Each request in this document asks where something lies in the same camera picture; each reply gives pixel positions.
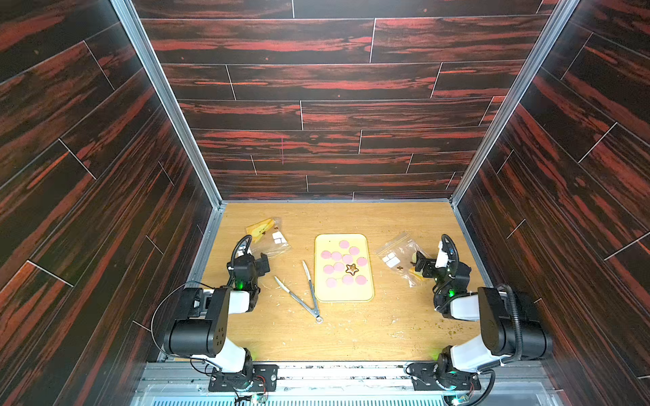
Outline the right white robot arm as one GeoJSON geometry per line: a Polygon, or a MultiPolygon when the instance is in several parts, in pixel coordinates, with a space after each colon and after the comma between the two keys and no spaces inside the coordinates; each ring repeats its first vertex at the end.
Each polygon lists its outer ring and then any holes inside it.
{"type": "Polygon", "coordinates": [[[435,365],[421,364],[424,379],[434,378],[443,387],[468,387],[496,366],[552,354],[553,338],[525,294],[508,285],[468,291],[471,269],[455,252],[441,250],[435,259],[417,252],[415,271],[435,282],[433,304],[438,313],[480,326],[475,338],[444,348],[435,365]]]}

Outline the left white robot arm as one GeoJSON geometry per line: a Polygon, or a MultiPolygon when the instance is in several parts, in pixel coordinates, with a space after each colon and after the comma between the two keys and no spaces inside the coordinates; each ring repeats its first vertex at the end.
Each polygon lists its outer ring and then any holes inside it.
{"type": "Polygon", "coordinates": [[[216,289],[184,288],[173,318],[166,322],[162,349],[169,355],[204,360],[217,373],[251,379],[252,356],[227,338],[229,316],[251,312],[270,271],[268,257],[245,254],[227,264],[230,279],[216,289]]]}

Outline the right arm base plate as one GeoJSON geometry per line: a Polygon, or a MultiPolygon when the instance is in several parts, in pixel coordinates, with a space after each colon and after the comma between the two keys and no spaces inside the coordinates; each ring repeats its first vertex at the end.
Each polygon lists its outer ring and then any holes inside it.
{"type": "Polygon", "coordinates": [[[405,366],[415,391],[471,392],[482,388],[477,373],[456,370],[437,362],[414,362],[405,366]]]}

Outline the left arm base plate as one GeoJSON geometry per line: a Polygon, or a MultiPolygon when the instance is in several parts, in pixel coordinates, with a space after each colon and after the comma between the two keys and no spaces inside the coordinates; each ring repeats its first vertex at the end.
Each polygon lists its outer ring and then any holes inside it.
{"type": "Polygon", "coordinates": [[[213,372],[208,392],[275,392],[278,375],[278,365],[257,363],[240,372],[213,372]]]}

